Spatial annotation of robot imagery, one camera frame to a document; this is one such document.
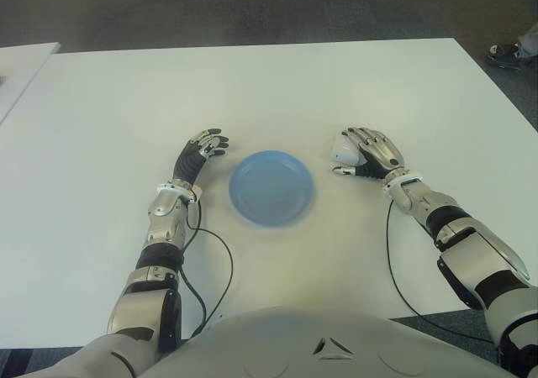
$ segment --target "robot forearm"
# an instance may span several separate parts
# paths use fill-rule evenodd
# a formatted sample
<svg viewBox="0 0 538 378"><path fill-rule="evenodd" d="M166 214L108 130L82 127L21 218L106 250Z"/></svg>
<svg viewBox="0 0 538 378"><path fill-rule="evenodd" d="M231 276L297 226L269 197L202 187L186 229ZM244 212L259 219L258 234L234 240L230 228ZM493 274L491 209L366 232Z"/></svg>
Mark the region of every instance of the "robot forearm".
<svg viewBox="0 0 538 378"><path fill-rule="evenodd" d="M484 310L501 365L526 376L538 364L538 288L505 242L420 179L398 168L386 175L385 191L432 237L441 252L437 265L454 292Z"/></svg>

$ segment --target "table surface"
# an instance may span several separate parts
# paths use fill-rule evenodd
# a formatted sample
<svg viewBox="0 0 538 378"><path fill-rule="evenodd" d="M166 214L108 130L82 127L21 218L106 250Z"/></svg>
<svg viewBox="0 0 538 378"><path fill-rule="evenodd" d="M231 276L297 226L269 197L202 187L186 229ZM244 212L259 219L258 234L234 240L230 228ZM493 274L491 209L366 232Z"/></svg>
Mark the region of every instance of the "table surface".
<svg viewBox="0 0 538 378"><path fill-rule="evenodd" d="M0 128L0 346L82 345L105 332L155 187L207 127L230 148L198 179L203 226L235 257L215 322L286 304L410 315L388 274L380 182L330 171L333 138L350 125L390 136L538 282L538 135L453 39L53 55ZM259 228L232 207L230 176L260 150L295 155L312 174L314 203L292 226ZM463 309L416 222L394 209L390 235L416 309ZM224 248L200 233L185 270L212 308L229 274ZM181 293L189 334L200 311Z"/></svg>
<svg viewBox="0 0 538 378"><path fill-rule="evenodd" d="M57 43L0 48L0 124L41 66L59 48Z"/></svg>

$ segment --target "shoe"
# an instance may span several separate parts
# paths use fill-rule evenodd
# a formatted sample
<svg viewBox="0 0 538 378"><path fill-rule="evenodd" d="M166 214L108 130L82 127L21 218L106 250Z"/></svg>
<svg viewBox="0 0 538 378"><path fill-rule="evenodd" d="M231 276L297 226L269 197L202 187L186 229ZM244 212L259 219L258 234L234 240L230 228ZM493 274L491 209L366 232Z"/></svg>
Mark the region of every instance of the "shoe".
<svg viewBox="0 0 538 378"><path fill-rule="evenodd" d="M486 62L503 69L520 69L520 48L518 45L493 45L486 55Z"/></svg>

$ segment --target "floor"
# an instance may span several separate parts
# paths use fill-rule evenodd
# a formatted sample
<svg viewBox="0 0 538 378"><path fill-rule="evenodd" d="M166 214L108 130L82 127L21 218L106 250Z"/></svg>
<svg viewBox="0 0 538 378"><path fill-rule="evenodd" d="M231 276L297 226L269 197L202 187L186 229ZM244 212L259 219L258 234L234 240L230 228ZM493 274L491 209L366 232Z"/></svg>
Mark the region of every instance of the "floor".
<svg viewBox="0 0 538 378"><path fill-rule="evenodd" d="M489 45L516 41L537 19L537 0L0 0L0 46L58 41L61 52L76 52L453 37L538 129L536 60L520 71L483 62ZM431 318L487 337L480 312ZM399 322L495 359L492 345L418 318ZM11 358L2 378L44 368L75 350L0 350L0 370Z"/></svg>

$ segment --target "black cable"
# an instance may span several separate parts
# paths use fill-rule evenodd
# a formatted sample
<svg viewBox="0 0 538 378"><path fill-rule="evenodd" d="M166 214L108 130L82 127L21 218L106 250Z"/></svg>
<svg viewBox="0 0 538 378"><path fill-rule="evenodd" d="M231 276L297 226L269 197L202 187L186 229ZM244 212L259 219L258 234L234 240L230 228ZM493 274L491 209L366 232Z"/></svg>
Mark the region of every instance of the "black cable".
<svg viewBox="0 0 538 378"><path fill-rule="evenodd" d="M425 318L423 315L418 313L417 310L415 310L413 307L411 307L411 304L409 304L409 302L405 299L404 294L402 294L402 292L400 291L400 289L398 287L398 284L396 283L396 279L394 278L393 267L392 267L391 262L390 262L390 250L389 250L389 247L388 247L388 220L390 220L390 212L393 209L393 204L394 204L394 200L392 200L390 202L390 206L388 206L387 226L385 228L385 238L386 238L386 241L387 241L387 261L388 261L388 271L390 272L390 276L393 279L394 288L396 289L396 291L400 295L400 298L402 298L402 301L405 302L405 305L407 305L408 308L411 311L413 311L416 314L417 317L419 317L420 319L422 319L425 322L429 323L430 325L435 326L438 329L444 330L445 332L448 332L448 333L456 334L458 336L462 336L464 338L479 340L479 341L484 342L484 343L493 344L493 341L491 341L491 340L477 338L476 336L471 336L470 334L466 334L466 333L456 332L454 330L450 330L449 328L444 328L444 327L438 325L437 323L430 321L428 318Z"/></svg>
<svg viewBox="0 0 538 378"><path fill-rule="evenodd" d="M200 332L202 332L203 328L205 328L205 326L208 324L209 320L211 319L211 317L216 313L217 309L219 308L220 306L220 303L224 300L224 297L226 296L226 294L228 293L228 290L229 290L229 286L231 285L231 282L232 282L232 279L234 277L234 258L232 256L232 253L231 251L229 250L229 246L224 242L224 240L219 236L217 235L216 233L214 233L213 231L209 231L208 229L205 229L205 228L200 228L200 224L202 223L202 204L200 203L200 201L198 200L198 222L197 222L197 225L196 227L193 227L189 222L188 222L188 217L187 217L187 226L194 231L193 235L191 236L191 238L188 240L188 242L185 244L184 248L183 248L183 254L185 253L185 250L187 250L188 246L192 243L192 241L194 240L194 238L196 237L196 235L198 234L198 231L204 231L205 233L207 234L211 234L213 235L215 238L217 238L221 243L222 245L224 245L224 247L226 248L226 251L228 252L228 256L229 256L229 263L230 263L230 273L229 273L229 279L228 279L228 284L226 285L223 293L222 293L222 296L220 296L220 299L217 301L217 304L215 305L215 307L213 308L213 310L211 311L211 313L209 314L209 316L206 318L206 314L207 314L207 310L206 310L206 305L205 305L205 302L203 301L203 299L200 297L200 295L198 294L198 292L194 289L193 285L189 282L187 276L185 276L185 273L183 272L183 269L180 268L179 272L182 276L182 279L183 281L185 281L185 285L187 286L187 288L190 290L190 292L197 298L198 302L200 303L200 306L202 307L202 311L203 311L203 320L202 322L198 325L198 327L194 330L193 334L191 337L194 337L196 336L197 334L199 334Z"/></svg>
<svg viewBox="0 0 538 378"><path fill-rule="evenodd" d="M198 221L196 224L196 228L191 227L191 224L188 222L188 215L187 215L187 225L190 229L194 230L193 235L191 235L191 238L187 241L185 246L183 247L183 254L185 254L185 251L187 250L188 246L194 241L196 238L196 235L198 234L198 229L200 228L200 224L202 223L202 205L200 204L200 201L198 201ZM189 289L189 291L196 297L198 300L198 303L200 304L200 307L202 308L202 322L194 329L193 334L191 337L196 336L200 332L202 332L203 327L205 326L206 317L208 315L208 311L205 305L205 302L203 301L202 296L198 294L196 289L193 287L191 282L188 280L187 276L185 275L185 271L183 270L183 266L180 266L179 268L179 274L181 275L183 281L185 282L185 286Z"/></svg>
<svg viewBox="0 0 538 378"><path fill-rule="evenodd" d="M216 239L218 239L222 243L222 245L224 245L224 247L226 248L226 251L228 252L229 267L230 267L228 284L226 284L226 288L224 289L224 291L222 293L222 296L220 296L220 299L217 301L217 304L213 308L213 311L211 311L208 318L206 319L205 324L203 325L205 327L205 325L208 324L209 319L211 319L211 317L217 311L217 308L219 308L219 305L222 302L222 300L224 300L224 297L226 297L226 294L228 293L229 286L232 284L232 279L234 278L234 257L232 256L232 253L229 250L229 246L224 242L224 240L222 238L220 238L220 236L218 234L214 233L213 231L209 231L208 229L205 229L205 228L199 228L198 231L204 231L205 233L213 235Z"/></svg>
<svg viewBox="0 0 538 378"><path fill-rule="evenodd" d="M206 316L208 314L208 310L205 306L205 302L203 301L200 294L198 294L198 291L196 291L191 284L191 282L188 280L187 276L185 276L185 272L183 271L183 266L179 266L179 274L181 275L183 281L185 282L185 286L190 290L190 292L196 297L198 302L200 303L200 307L202 308L202 322L198 325L196 329L193 331L193 336L196 336L200 332L202 332L203 327L205 326Z"/></svg>
<svg viewBox="0 0 538 378"><path fill-rule="evenodd" d="M200 224L202 223L202 205L200 204L200 201L198 200L198 222L196 223L196 228L191 227L191 224L188 222L188 215L187 215L187 225L190 229L194 230L194 234L191 235L191 238L187 241L185 246L183 247L183 252L185 252L188 248L188 246L194 241L196 238L196 235L198 234L198 230L200 229Z"/></svg>

